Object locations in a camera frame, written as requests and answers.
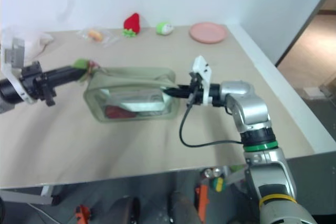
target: beige tabletop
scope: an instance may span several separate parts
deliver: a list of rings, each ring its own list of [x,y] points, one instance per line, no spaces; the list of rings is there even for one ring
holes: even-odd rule
[[[113,30],[119,35],[121,30]],[[169,36],[144,29],[135,38],[120,38],[103,48],[79,39],[75,32],[52,34],[55,41],[38,58],[44,71],[93,59],[111,67],[168,67],[176,83],[188,84],[191,63],[202,55],[212,68],[212,82],[245,80],[267,103],[273,129],[286,157],[313,154],[313,149],[261,77],[236,39],[205,45],[192,40],[188,27]],[[196,167],[244,163],[240,145],[187,148],[179,140],[179,124],[186,109],[181,101],[172,120],[97,122],[82,94],[85,85],[57,88],[56,105],[19,104],[1,115],[0,187],[88,182],[107,178],[160,173]],[[185,123],[184,138],[191,144],[240,140],[233,118],[224,109],[195,106]]]

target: plastic wrapper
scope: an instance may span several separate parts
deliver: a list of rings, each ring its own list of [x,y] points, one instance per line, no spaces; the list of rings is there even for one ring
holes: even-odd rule
[[[78,31],[77,35],[87,41],[101,45],[103,47],[107,47],[119,39],[110,31],[101,27],[86,28]]]
[[[50,34],[25,27],[12,26],[1,32],[3,47],[11,48],[14,39],[23,41],[25,62],[34,61],[45,47],[54,40]]]
[[[179,100],[162,90],[177,87],[166,68],[104,68],[97,70],[84,92],[100,122],[172,118]]]

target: green ring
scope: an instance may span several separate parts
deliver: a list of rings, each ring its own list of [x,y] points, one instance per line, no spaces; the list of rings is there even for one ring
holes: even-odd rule
[[[259,144],[259,145],[253,145],[253,146],[244,146],[244,151],[245,152],[257,152],[257,151],[263,151],[266,149],[278,147],[278,142],[270,142],[267,144]]]

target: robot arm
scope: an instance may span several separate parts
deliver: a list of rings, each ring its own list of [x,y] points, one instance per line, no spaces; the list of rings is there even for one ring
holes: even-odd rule
[[[0,114],[16,104],[33,104],[40,99],[55,105],[55,87],[79,80],[86,69],[71,66],[42,72],[38,61],[24,66],[24,41],[14,38],[7,47],[0,47],[0,69],[6,79],[0,80]]]
[[[175,97],[190,98],[194,87],[199,86],[195,104],[211,103],[225,107],[228,113],[230,110],[245,151],[244,158],[248,165],[245,177],[249,191],[259,201],[260,223],[315,224],[313,217],[295,200],[295,182],[273,133],[264,100],[255,94],[253,86],[247,82],[210,84],[209,76],[203,79],[204,70],[210,72],[205,60],[198,59],[194,64],[202,65],[197,68],[193,66],[190,86],[165,92]]]

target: toy strawberry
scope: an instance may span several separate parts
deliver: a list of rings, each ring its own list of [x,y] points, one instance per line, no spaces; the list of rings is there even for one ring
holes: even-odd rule
[[[124,21],[123,35],[125,37],[135,37],[140,32],[140,16],[134,13]]]

